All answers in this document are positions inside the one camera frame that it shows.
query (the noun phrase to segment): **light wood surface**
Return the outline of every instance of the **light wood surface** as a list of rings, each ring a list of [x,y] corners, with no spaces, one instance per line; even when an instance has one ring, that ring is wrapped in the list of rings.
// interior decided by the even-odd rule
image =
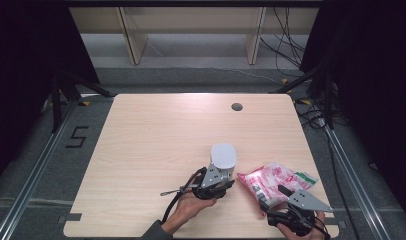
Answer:
[[[243,105],[234,111],[233,103]],[[319,178],[288,95],[122,94],[112,105],[71,213],[69,237],[137,237],[161,219],[178,189],[208,166],[210,149],[231,143],[235,174],[270,162]],[[328,203],[321,180],[310,192]],[[337,226],[327,226],[332,237]],[[176,238],[276,238],[237,179],[227,195],[185,224]]]

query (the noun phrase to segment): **wooden table top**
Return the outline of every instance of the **wooden table top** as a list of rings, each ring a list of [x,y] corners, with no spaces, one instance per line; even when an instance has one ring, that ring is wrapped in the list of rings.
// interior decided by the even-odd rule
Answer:
[[[243,106],[241,111],[232,104]],[[67,221],[69,237],[138,237],[163,214],[176,190],[207,167],[217,143],[234,145],[236,173],[271,162],[319,179],[292,101],[285,94],[120,94],[111,107]],[[310,190],[329,205],[321,179]],[[327,225],[331,237],[336,225]],[[176,238],[277,238],[238,180]]]

